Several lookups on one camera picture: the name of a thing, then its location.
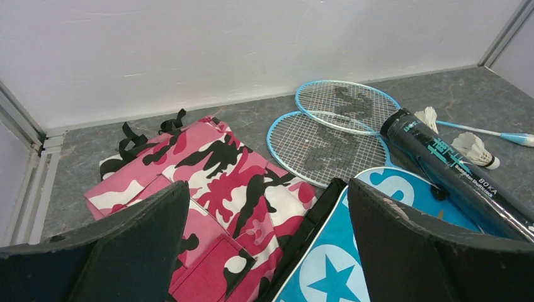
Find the blue badminton racket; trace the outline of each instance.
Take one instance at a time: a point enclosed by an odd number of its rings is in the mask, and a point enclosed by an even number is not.
[[[324,119],[334,115],[313,114]],[[319,187],[327,187],[334,177],[348,181],[372,167],[396,167],[379,136],[332,129],[302,112],[279,117],[269,129],[267,146],[282,167]]]
[[[313,120],[340,131],[360,135],[378,135],[385,120],[401,106],[388,94],[369,87],[344,81],[308,82],[295,96],[298,108]],[[331,115],[318,115],[328,112]],[[519,145],[534,147],[534,135],[499,133],[446,121],[437,124],[501,137]]]

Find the racket frame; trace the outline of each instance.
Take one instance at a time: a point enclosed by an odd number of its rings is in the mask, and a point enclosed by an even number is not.
[[[401,106],[397,103],[397,101],[394,98],[392,98],[391,96],[389,96],[389,94],[387,94],[387,93],[385,93],[385,92],[383,92],[381,90],[378,90],[376,88],[373,88],[373,87],[370,87],[370,86],[367,86],[367,85],[363,85],[363,84],[358,84],[358,83],[354,83],[354,82],[346,82],[346,81],[335,81],[335,80],[319,80],[319,81],[312,81],[312,82],[308,82],[308,83],[303,84],[302,86],[300,86],[298,88],[297,93],[295,95],[295,102],[297,104],[297,107],[299,108],[299,110],[301,110],[303,113],[305,113],[312,120],[317,121],[318,123],[321,123],[321,124],[323,124],[325,126],[328,126],[330,128],[333,128],[333,129],[336,129],[336,130],[339,130],[339,131],[343,131],[343,132],[348,132],[348,133],[351,133],[351,134],[358,134],[358,135],[379,135],[380,134],[380,132],[378,130],[371,129],[369,126],[367,126],[365,123],[363,123],[363,122],[361,122],[359,120],[348,118],[347,116],[344,116],[344,115],[337,115],[336,113],[333,113],[333,112],[312,111],[312,110],[305,109],[304,106],[302,106],[302,104],[300,103],[300,100],[298,98],[298,95],[300,94],[301,90],[303,90],[306,86],[317,84],[317,83],[324,83],[324,82],[349,84],[349,85],[352,85],[352,86],[364,87],[365,89],[369,89],[371,91],[374,91],[376,93],[384,95],[386,98],[391,100],[391,102],[397,107],[397,109],[401,108]],[[368,131],[362,131],[362,130],[355,130],[355,129],[345,128],[345,127],[330,123],[328,121],[322,120],[322,119],[314,116],[313,115],[314,112],[321,112],[321,113],[327,113],[328,112],[328,113],[330,113],[330,114],[332,114],[334,116],[337,116],[338,118],[342,118],[342,119],[345,119],[345,120],[350,119],[352,123],[356,123],[356,124],[362,125],[364,128],[368,128],[369,130]]]
[[[327,115],[336,115],[335,113],[332,113],[332,112],[325,112],[325,111],[312,111],[312,112],[321,112],[322,114],[327,114]],[[279,156],[278,154],[275,152],[272,144],[271,144],[271,134],[273,133],[273,130],[275,129],[276,125],[283,119],[285,118],[288,118],[289,116],[293,116],[293,115],[302,115],[303,112],[300,112],[300,111],[293,111],[293,112],[289,112],[289,113],[286,113],[284,115],[282,115],[281,117],[277,118],[276,121],[271,125],[271,127],[269,128],[269,132],[267,132],[267,148],[269,149],[269,153],[271,153],[271,155],[275,158],[275,160],[284,168],[286,169],[288,172],[291,172],[293,175],[295,176],[298,176],[300,177],[301,179],[305,180],[306,182],[309,182],[317,187],[321,187],[321,188],[327,188],[328,187],[328,184],[322,184],[318,181],[314,181],[312,179],[310,179],[309,177],[306,177],[304,175],[302,175],[301,173],[295,171],[294,169],[292,169],[291,167],[289,167],[288,164],[286,164]],[[375,135],[376,139],[382,144],[382,147],[384,149],[384,154],[385,154],[385,161],[384,161],[384,166],[387,166],[387,167],[397,167],[396,165],[394,165],[393,163],[391,163],[391,158],[390,158],[390,153],[389,153],[389,148],[387,147],[385,141],[382,139],[382,137],[380,137],[380,135]]]

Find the shuttlecock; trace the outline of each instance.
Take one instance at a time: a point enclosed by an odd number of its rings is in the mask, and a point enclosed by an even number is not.
[[[438,127],[436,127],[436,119],[438,115],[434,107],[427,107],[423,111],[417,111],[414,113],[416,118],[420,119],[425,125],[429,126],[434,132],[438,132]]]
[[[501,164],[501,161],[497,157],[491,155],[484,148],[484,142],[471,132],[460,134],[452,141],[452,147],[455,147],[473,163],[486,169],[494,170]]]

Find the blue star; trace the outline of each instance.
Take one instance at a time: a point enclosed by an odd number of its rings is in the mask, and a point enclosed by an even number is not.
[[[308,287],[326,293],[326,302],[339,302],[339,299],[359,301],[354,293],[347,286],[347,280],[352,274],[354,266],[347,267],[342,271],[337,271],[332,265],[328,256],[326,258],[326,276],[324,279],[313,282]]]

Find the gray marble floor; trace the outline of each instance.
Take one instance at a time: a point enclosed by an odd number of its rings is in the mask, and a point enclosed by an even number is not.
[[[370,86],[385,91],[412,112],[434,106],[441,120],[502,132],[534,132],[534,99],[485,68],[473,68],[375,82]],[[215,115],[230,125],[237,138],[274,162],[265,142],[268,128],[283,113],[297,110],[293,96],[190,111],[191,123]],[[136,133],[157,135],[157,116],[129,122]],[[439,126],[451,142],[462,131]],[[534,209],[534,150],[480,135],[487,149],[501,159],[501,167],[489,175]],[[49,237],[91,223],[83,193],[99,181],[99,160],[117,153],[123,138],[121,123],[69,131],[61,151],[43,237]],[[394,163],[413,170],[413,165],[392,150]]]

